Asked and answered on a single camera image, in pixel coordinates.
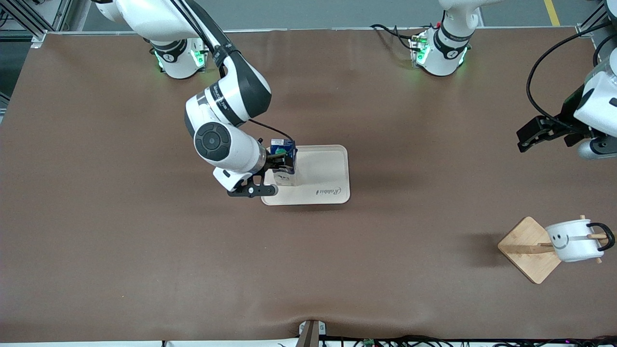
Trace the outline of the blue milk carton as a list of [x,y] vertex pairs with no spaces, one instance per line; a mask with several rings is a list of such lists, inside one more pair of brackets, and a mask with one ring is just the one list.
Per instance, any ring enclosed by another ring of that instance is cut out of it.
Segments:
[[[269,147],[269,153],[275,154],[276,151],[295,151],[295,159],[297,159],[297,147],[294,140],[289,139],[272,139]],[[279,186],[295,186],[295,174],[286,174],[283,172],[273,172],[275,184]]]

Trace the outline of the white smiley mug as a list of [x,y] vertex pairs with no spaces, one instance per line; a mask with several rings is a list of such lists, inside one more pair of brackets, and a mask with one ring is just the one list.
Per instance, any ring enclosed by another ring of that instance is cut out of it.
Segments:
[[589,219],[553,224],[547,226],[546,231],[558,258],[563,262],[601,258],[616,243],[610,227]]

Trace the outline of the wooden cup rack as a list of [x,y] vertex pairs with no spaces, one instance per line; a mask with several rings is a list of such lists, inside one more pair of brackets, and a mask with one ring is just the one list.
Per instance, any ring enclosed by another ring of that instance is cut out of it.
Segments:
[[[529,281],[537,285],[563,263],[549,240],[546,227],[530,216],[520,220],[497,247]],[[602,258],[592,260],[601,263]]]

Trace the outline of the beige plastic tray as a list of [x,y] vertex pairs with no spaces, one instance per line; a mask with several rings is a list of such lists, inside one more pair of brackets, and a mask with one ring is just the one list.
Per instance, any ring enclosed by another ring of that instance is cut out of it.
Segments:
[[264,182],[278,187],[275,196],[261,198],[267,206],[344,204],[350,198],[348,152],[342,145],[299,146],[296,185],[275,184],[272,171]]

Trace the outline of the brown table cover sheet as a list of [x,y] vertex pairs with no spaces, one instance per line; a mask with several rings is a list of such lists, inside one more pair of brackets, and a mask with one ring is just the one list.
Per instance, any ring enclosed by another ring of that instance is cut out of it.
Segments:
[[617,228],[617,160],[517,148],[534,61],[571,28],[480,29],[447,78],[372,30],[233,33],[259,120],[348,150],[350,199],[229,197],[174,80],[134,35],[49,35],[0,125],[0,341],[617,334],[617,250],[532,284],[497,248],[522,218]]

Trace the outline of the aluminium frame post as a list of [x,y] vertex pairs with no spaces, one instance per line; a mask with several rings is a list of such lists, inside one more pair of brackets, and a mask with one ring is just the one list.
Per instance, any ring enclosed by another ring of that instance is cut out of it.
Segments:
[[0,0],[0,42],[30,42],[63,29],[75,0]]
[[604,27],[608,33],[617,33],[617,0],[594,0],[597,2],[593,12],[576,26],[577,32],[599,26],[600,24],[610,23]]

